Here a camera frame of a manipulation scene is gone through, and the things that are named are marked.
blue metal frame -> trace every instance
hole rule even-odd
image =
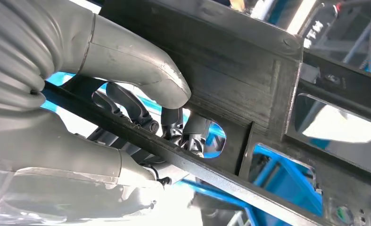
[[[275,175],[273,175],[272,179],[265,186],[265,188],[275,194],[276,190],[270,190],[270,188],[281,188],[282,186],[289,186],[293,190],[296,190],[295,186],[297,186],[297,194],[294,195],[292,199],[286,198],[286,200],[299,205],[302,208],[305,208],[318,216],[322,216],[322,197],[315,192],[312,185],[302,174],[302,171],[307,171],[309,169],[291,161],[290,159],[282,155],[279,155],[278,153],[272,151],[270,148],[264,145],[256,145],[254,154],[257,153],[270,157],[270,160],[264,166],[263,170],[260,172],[256,180],[253,182],[255,185],[263,186],[267,179],[273,174],[275,167],[280,166],[280,170],[277,171]],[[239,200],[234,196],[227,194],[215,187],[185,179],[178,183],[186,184],[198,193],[202,193],[204,195],[244,208],[252,225],[265,225],[265,222],[268,221],[270,222],[270,224],[276,226],[288,225],[283,221],[276,219],[273,216],[268,215],[267,213],[258,210],[248,203],[245,203],[242,200]]]

black plastic part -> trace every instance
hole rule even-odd
[[[144,124],[152,119],[141,100],[132,92],[126,90],[120,85],[108,82],[106,86],[106,94],[111,100],[120,104],[127,110],[128,116],[132,122],[136,124]]]
[[[162,107],[162,117],[160,124],[165,127],[174,128],[177,125],[182,125],[182,108],[179,109],[167,109]]]
[[[210,120],[205,119],[204,117],[191,113],[188,122],[184,126],[182,133],[184,135],[188,134],[204,134],[206,129],[209,129]]]
[[[115,114],[120,112],[120,109],[117,107],[117,105],[101,91],[95,91],[92,94],[92,100],[98,107],[111,111]]]

mounting hole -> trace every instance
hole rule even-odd
[[[340,223],[348,226],[353,224],[353,214],[348,207],[338,207],[335,215]]]

bolt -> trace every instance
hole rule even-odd
[[[156,133],[158,129],[159,123],[157,121],[151,122],[151,124],[149,125],[149,131],[151,131],[152,133]]]
[[[286,37],[283,41],[285,45],[291,47],[292,49],[299,49],[301,47],[300,43],[296,41],[296,38],[294,36]]]
[[[332,75],[332,74],[326,74],[324,76],[326,79],[330,80],[331,82],[339,85],[341,83],[341,79],[339,79],[337,76]]]

black metal frame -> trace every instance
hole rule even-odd
[[[116,11],[118,6],[122,7],[120,12]],[[221,156],[201,159],[97,107],[91,100],[92,93],[103,84],[97,79],[75,76],[63,87],[47,82],[43,93],[49,101],[289,224],[336,224],[332,212],[339,205],[348,206],[353,213],[360,209],[370,213],[371,172],[306,144],[294,130],[291,110],[297,100],[295,95],[308,94],[371,120],[371,74],[305,51],[303,62],[319,68],[321,75],[315,84],[300,80],[296,88],[302,58],[298,37],[206,0],[188,0],[186,3],[180,0],[133,0],[131,3],[107,0],[101,15],[169,53],[193,92],[185,107],[217,122],[225,131],[227,140]],[[156,24],[162,26],[162,30],[156,31]],[[186,37],[193,37],[195,40],[191,41],[194,42],[184,42],[187,29],[176,28],[179,24],[196,29],[192,33],[194,36]],[[258,28],[259,32],[240,29],[246,27]],[[215,40],[204,40],[198,32],[220,36]],[[202,47],[196,49],[199,41],[203,42],[200,44]],[[223,46],[227,41],[231,41],[228,46],[233,48]],[[246,64],[242,58],[259,56],[261,59],[256,59],[254,64]],[[198,61],[191,61],[193,57],[198,57]],[[259,77],[257,73],[266,73],[267,67],[261,68],[259,64],[268,62],[271,69],[266,75],[270,77],[267,84],[265,77]],[[213,63],[217,63],[213,68],[206,66]],[[232,67],[234,65],[243,67],[243,70]],[[241,77],[236,78],[240,82],[227,82],[234,79],[229,78],[230,73],[240,73]],[[206,85],[215,76],[224,79],[222,86]],[[236,84],[244,93],[234,93],[231,84]],[[251,99],[246,103],[241,100],[245,96],[260,94],[266,102]],[[230,96],[239,105],[231,108],[225,102],[225,96]],[[246,181],[253,149],[258,143],[314,168],[318,187],[324,191],[324,219]]]

